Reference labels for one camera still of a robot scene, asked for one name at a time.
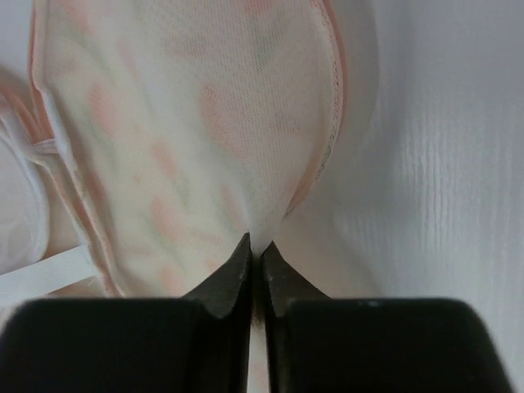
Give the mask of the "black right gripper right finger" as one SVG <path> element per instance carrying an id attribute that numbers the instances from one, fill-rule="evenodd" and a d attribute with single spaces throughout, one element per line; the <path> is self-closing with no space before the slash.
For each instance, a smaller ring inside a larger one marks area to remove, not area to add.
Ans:
<path id="1" fill-rule="evenodd" d="M 272 392 L 510 392 L 485 324 L 446 298 L 336 299 L 261 257 Z"/>

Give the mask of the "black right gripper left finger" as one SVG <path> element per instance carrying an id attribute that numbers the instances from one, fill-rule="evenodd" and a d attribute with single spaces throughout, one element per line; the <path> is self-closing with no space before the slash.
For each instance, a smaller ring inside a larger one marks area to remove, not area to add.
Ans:
<path id="1" fill-rule="evenodd" d="M 1 335 L 4 392 L 243 392 L 251 245 L 178 298 L 46 299 Z"/>

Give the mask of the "floral mesh laundry bag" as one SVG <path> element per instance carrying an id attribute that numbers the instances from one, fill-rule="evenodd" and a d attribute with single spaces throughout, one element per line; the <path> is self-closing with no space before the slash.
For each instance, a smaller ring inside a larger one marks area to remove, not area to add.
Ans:
<path id="1" fill-rule="evenodd" d="M 334 296 L 370 272 L 328 215 L 374 77 L 366 1 L 35 1 L 1 89 L 1 324 L 32 300 L 181 296 L 251 235 Z"/>

